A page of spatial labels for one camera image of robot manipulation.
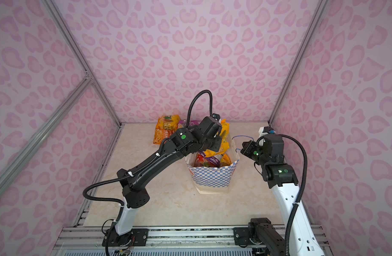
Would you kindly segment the yellow mango candy bag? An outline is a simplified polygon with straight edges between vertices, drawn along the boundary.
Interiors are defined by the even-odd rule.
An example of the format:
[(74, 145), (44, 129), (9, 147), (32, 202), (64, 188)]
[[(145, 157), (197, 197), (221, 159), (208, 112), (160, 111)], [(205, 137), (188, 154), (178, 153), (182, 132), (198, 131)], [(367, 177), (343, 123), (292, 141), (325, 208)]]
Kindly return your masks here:
[(228, 136), (230, 133), (230, 125), (225, 119), (221, 120), (221, 125), (222, 125), (222, 130), (220, 133), (220, 137), (221, 137), (222, 141), (221, 141), (219, 150), (213, 151), (213, 150), (208, 149), (208, 150), (204, 151), (204, 154), (206, 157), (213, 157), (216, 155), (224, 154), (230, 148), (230, 144), (228, 142)]
[(221, 155), (219, 167), (230, 166), (231, 164), (232, 164), (232, 161), (229, 158), (228, 154)]

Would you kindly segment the red fruit candy bag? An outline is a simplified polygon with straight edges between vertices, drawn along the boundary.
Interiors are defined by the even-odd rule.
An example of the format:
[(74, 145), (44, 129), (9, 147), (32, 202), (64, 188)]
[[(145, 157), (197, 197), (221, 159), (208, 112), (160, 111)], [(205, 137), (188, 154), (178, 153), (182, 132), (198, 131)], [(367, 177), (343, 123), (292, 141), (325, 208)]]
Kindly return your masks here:
[(194, 167), (214, 167), (212, 162), (207, 160), (201, 153), (197, 153), (193, 166)]

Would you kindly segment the white blue checkered paper bag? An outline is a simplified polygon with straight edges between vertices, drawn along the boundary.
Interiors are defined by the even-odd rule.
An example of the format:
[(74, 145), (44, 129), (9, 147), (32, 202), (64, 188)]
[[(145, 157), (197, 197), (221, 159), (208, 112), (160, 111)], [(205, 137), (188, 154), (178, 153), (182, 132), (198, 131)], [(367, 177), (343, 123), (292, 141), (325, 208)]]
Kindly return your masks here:
[[(193, 184), (199, 194), (217, 195), (227, 194), (229, 192), (231, 179), (240, 161), (239, 152), (241, 148), (237, 147), (234, 142), (234, 139), (237, 138), (239, 138), (238, 135), (228, 139), (230, 148), (225, 154), (228, 154), (232, 161), (230, 166), (214, 168), (194, 167), (193, 164), (197, 153), (193, 153), (185, 158), (185, 163), (189, 169)], [(221, 159), (221, 155), (216, 155), (215, 157), (219, 160)]]

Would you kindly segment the orange snack packet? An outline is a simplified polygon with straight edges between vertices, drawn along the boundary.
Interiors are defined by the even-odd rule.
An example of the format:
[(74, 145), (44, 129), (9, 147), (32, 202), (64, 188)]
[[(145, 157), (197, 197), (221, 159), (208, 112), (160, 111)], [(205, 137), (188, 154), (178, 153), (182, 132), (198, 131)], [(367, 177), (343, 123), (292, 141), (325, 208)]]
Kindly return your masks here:
[(175, 130), (155, 129), (153, 144), (159, 145), (161, 142), (169, 138)]

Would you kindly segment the purple snack packet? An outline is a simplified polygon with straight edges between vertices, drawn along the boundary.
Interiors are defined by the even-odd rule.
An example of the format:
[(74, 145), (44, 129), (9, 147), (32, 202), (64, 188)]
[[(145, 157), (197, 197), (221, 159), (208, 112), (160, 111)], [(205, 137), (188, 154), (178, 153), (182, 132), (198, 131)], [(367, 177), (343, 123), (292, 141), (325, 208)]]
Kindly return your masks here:
[(204, 157), (203, 166), (205, 167), (220, 167), (221, 160), (217, 159), (215, 156), (212, 157)]

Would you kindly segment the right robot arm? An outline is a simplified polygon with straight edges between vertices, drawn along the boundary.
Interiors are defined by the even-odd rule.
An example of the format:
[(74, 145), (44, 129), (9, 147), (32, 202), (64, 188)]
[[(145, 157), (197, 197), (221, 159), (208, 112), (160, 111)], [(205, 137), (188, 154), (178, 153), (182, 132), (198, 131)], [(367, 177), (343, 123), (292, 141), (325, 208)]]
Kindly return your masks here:
[(284, 156), (286, 135), (276, 134), (265, 128), (257, 140), (242, 144), (241, 153), (261, 167), (261, 176), (273, 192), (285, 223), (285, 234), (280, 235), (267, 218), (251, 219), (248, 224), (249, 237), (235, 240), (239, 246), (249, 243), (265, 245), (264, 253), (270, 256), (323, 256), (312, 231), (310, 221), (301, 205), (306, 185), (308, 158), (302, 145), (303, 176), (299, 180), (294, 168), (287, 164)]

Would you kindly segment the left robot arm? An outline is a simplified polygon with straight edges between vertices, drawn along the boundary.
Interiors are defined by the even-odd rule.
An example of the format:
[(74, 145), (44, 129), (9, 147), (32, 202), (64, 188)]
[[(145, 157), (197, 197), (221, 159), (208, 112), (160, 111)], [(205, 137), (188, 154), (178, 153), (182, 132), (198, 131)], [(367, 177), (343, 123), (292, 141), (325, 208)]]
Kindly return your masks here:
[(107, 230), (102, 245), (132, 244), (132, 229), (138, 209), (150, 200), (146, 185), (164, 169), (190, 154), (207, 149), (218, 151), (222, 142), (221, 130), (220, 122), (207, 116), (198, 125), (176, 130), (162, 141), (153, 155), (138, 166), (119, 170), (117, 177), (122, 186), (124, 206)]

